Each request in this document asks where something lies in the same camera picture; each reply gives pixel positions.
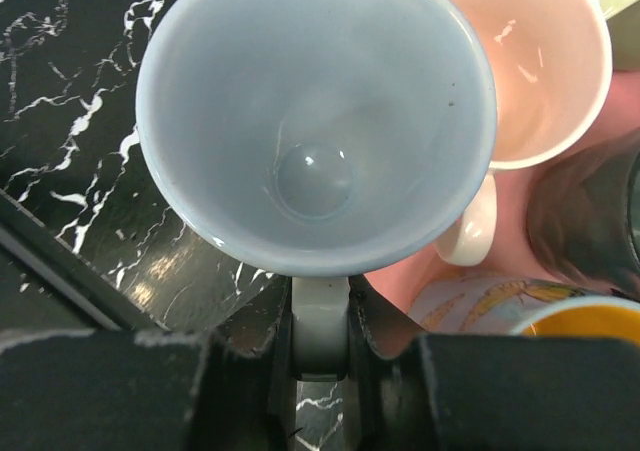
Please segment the white footed teacup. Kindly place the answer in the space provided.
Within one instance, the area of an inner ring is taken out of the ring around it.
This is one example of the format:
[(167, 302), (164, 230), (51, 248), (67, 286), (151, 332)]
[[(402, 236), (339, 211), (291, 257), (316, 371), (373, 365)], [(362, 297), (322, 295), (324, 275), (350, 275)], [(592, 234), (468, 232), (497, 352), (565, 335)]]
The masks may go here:
[(175, 213), (291, 278), (300, 380), (345, 376), (350, 278), (463, 214), (497, 128), (488, 57), (450, 0), (177, 0), (135, 111)]

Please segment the blue patterned mug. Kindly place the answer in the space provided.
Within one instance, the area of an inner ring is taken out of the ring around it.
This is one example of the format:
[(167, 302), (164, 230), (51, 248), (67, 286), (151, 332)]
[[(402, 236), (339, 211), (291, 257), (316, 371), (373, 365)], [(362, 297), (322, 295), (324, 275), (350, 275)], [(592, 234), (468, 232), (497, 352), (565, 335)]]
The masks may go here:
[(639, 304), (552, 281), (449, 275), (428, 284), (408, 316), (429, 332), (613, 337), (639, 342)]

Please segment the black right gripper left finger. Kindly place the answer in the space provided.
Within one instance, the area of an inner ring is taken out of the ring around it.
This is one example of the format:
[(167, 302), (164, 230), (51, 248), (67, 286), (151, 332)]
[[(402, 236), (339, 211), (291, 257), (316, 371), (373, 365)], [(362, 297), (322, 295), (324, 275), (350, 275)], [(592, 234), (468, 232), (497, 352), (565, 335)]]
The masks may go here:
[(291, 282), (219, 327), (7, 330), (5, 450), (289, 450)]

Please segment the light green mug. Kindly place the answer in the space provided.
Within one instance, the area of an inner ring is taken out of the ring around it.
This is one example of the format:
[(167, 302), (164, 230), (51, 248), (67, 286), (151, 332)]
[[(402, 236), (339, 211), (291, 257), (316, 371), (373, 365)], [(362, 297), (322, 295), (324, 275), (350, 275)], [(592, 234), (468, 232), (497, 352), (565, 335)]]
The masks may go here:
[(598, 0), (607, 21), (616, 71), (639, 70), (639, 0)]

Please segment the pink mug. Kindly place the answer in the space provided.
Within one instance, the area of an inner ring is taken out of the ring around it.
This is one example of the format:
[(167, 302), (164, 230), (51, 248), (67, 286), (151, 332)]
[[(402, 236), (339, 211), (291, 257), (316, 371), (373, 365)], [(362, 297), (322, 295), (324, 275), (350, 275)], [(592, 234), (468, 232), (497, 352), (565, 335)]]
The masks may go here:
[(484, 181), (436, 241), (447, 263), (482, 262), (498, 221), (495, 176), (531, 168), (574, 145), (600, 113), (612, 78), (609, 30), (598, 0), (451, 0), (490, 61), (497, 133)]

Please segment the small grey cup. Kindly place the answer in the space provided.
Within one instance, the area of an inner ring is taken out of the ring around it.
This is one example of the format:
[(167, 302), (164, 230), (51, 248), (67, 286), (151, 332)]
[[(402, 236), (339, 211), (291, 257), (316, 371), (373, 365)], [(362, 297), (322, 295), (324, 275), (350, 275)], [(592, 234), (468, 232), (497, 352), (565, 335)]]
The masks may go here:
[(591, 147), (550, 167), (535, 183), (526, 228), (551, 274), (639, 299), (639, 223), (632, 213), (639, 148)]

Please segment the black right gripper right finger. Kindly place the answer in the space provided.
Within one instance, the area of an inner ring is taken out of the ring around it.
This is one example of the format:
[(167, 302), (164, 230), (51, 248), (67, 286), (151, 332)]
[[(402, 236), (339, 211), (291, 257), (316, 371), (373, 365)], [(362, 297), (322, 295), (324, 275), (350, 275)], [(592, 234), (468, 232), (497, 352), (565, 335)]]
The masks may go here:
[(349, 450), (635, 450), (639, 348), (617, 338), (423, 331), (349, 281)]

